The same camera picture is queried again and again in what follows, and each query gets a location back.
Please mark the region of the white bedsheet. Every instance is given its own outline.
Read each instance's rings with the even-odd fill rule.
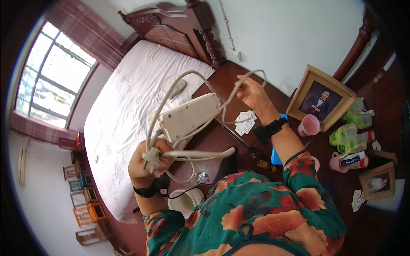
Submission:
[[[153,114],[169,86],[188,70],[196,70],[205,78],[214,72],[197,59],[140,41],[114,70],[87,116],[84,136],[91,171],[102,200],[118,221],[136,222],[132,210],[138,205],[128,162],[137,145],[146,139]],[[190,100],[203,83],[193,74],[184,79],[187,88],[172,103],[168,100],[163,111]]]

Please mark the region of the picture frame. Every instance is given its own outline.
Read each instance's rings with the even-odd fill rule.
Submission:
[[[325,72],[307,65],[286,114],[299,121],[308,113],[313,114],[321,123],[321,132],[326,132],[356,99],[356,93],[350,88]]]
[[[394,161],[360,173],[359,180],[366,200],[394,196],[396,192]]]

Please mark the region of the floral blouse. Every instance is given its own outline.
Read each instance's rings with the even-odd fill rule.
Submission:
[[[172,210],[144,216],[146,254],[230,255],[251,243],[276,245],[294,255],[336,254],[346,226],[317,181],[310,154],[303,150],[289,159],[283,178],[284,184],[256,173],[231,174],[186,221]]]

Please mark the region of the curtain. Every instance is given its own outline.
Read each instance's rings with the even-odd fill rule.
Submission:
[[[59,1],[46,19],[111,71],[126,54],[124,38],[79,0]]]
[[[33,118],[27,118],[27,116],[15,110],[10,113],[10,128],[22,135],[52,144],[57,144],[59,138],[76,140],[78,134],[77,131],[55,127]]]

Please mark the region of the hand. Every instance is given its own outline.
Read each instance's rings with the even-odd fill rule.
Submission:
[[[255,80],[247,77],[238,88],[236,96],[253,109],[255,114],[261,118],[263,125],[267,125],[273,120],[280,118],[278,111],[273,106],[265,90]]]
[[[173,148],[170,145],[168,145],[166,140],[163,138],[158,138],[155,141],[153,147],[159,149],[161,153],[165,153],[165,152],[173,150]],[[145,170],[143,169],[144,163],[145,163],[145,160],[142,159],[143,153],[146,153],[145,140],[137,146],[137,149],[134,151],[134,154],[131,157],[130,163],[128,164],[128,174],[130,175],[131,182],[133,182],[133,184],[134,184],[134,181],[140,181],[140,180],[143,180],[144,178],[153,176],[153,174],[150,173],[150,170],[151,170],[150,163],[147,164],[147,167]],[[161,165],[156,167],[155,171],[164,172],[171,165],[172,158],[160,157],[160,160],[161,160]]]

